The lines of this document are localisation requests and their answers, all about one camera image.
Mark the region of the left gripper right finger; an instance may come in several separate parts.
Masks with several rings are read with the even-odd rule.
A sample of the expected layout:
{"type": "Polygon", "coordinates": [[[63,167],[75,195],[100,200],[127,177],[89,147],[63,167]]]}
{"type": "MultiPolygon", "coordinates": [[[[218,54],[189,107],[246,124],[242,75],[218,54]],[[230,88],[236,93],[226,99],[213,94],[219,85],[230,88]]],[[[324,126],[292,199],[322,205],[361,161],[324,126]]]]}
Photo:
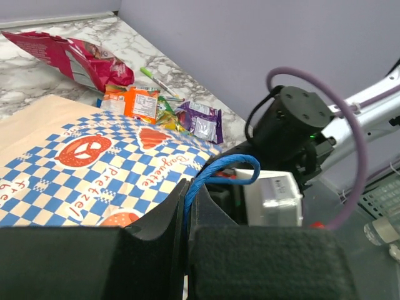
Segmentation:
{"type": "Polygon", "coordinates": [[[187,223],[187,298],[224,299],[223,266],[228,228],[237,224],[214,202],[202,184],[187,223]]]}

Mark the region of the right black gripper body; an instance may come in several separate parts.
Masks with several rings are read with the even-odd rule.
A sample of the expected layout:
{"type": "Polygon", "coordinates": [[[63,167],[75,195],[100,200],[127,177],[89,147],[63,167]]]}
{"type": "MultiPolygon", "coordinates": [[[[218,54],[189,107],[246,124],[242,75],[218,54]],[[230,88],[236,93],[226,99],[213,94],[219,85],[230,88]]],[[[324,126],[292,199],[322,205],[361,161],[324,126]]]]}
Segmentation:
{"type": "Polygon", "coordinates": [[[244,188],[232,184],[206,184],[212,200],[236,223],[248,225],[244,188]]]}

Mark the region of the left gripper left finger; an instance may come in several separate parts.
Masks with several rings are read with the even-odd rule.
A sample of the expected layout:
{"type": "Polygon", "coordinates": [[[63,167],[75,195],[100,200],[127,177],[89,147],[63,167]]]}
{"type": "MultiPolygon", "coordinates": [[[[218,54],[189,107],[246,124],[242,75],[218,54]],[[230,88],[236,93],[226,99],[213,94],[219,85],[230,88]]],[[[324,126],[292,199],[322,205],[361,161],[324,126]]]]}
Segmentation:
{"type": "Polygon", "coordinates": [[[184,197],[182,179],[166,199],[126,228],[133,236],[132,278],[135,299],[182,299],[184,285],[184,197]]]}

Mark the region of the large purple snack bag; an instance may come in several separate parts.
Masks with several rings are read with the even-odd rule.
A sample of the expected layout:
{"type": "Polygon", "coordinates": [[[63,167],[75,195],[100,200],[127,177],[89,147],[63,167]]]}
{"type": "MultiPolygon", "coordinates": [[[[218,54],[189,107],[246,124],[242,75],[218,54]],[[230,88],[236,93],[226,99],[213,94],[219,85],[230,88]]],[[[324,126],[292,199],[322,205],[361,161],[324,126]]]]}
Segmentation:
{"type": "Polygon", "coordinates": [[[181,125],[197,138],[222,144],[222,110],[194,101],[187,101],[175,109],[181,125]]]}

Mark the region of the blue checkered paper bag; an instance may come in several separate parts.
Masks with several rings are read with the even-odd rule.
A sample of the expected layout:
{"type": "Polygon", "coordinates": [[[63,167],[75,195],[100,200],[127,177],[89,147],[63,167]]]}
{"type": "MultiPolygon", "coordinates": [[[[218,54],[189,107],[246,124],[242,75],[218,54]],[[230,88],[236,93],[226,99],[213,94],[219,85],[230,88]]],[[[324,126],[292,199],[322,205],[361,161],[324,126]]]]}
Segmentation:
{"type": "Polygon", "coordinates": [[[1,226],[126,227],[179,182],[237,184],[217,172],[250,167],[195,137],[57,96],[1,119],[1,226]]]}

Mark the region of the orange snack box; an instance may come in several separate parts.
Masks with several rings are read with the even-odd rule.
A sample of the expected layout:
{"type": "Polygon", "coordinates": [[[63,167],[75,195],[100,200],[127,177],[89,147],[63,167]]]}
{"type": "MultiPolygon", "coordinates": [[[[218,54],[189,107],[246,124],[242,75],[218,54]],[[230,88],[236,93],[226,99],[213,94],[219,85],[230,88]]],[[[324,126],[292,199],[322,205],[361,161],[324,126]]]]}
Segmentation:
{"type": "Polygon", "coordinates": [[[153,87],[108,84],[100,108],[155,124],[159,94],[160,90],[153,87]]]}

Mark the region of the red crisps bag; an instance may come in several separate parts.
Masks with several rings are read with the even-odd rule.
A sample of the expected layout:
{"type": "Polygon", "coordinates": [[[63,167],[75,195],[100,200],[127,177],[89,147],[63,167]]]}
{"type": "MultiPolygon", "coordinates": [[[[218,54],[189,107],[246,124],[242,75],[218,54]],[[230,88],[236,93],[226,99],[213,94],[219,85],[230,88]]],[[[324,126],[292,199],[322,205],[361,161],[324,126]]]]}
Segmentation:
{"type": "Polygon", "coordinates": [[[128,86],[134,82],[132,69],[93,43],[38,31],[2,34],[30,55],[90,89],[103,93],[108,84],[128,86]]]}

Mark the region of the blue m&m's packet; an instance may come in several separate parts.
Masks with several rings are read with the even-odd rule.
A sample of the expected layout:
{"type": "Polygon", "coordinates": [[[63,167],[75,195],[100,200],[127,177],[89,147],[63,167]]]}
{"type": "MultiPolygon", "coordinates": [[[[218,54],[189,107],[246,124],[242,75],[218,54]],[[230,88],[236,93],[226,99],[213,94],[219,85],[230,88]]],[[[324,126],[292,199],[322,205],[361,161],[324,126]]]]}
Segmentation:
{"type": "Polygon", "coordinates": [[[96,101],[96,107],[97,108],[101,108],[102,101],[103,101],[102,99],[97,98],[97,101],[96,101]]]}

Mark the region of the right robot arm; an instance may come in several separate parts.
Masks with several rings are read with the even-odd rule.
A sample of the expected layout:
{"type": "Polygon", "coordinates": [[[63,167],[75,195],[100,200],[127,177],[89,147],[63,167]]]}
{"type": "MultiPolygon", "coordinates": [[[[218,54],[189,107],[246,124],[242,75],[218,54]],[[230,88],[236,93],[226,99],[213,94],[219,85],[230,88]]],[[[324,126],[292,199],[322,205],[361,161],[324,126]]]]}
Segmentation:
{"type": "Polygon", "coordinates": [[[300,186],[356,153],[357,171],[341,212],[328,224],[337,229],[357,206],[368,180],[368,143],[399,127],[399,68],[377,84],[343,99],[312,74],[276,67],[266,78],[268,105],[245,141],[209,160],[247,154],[263,169],[289,171],[300,186]]]}

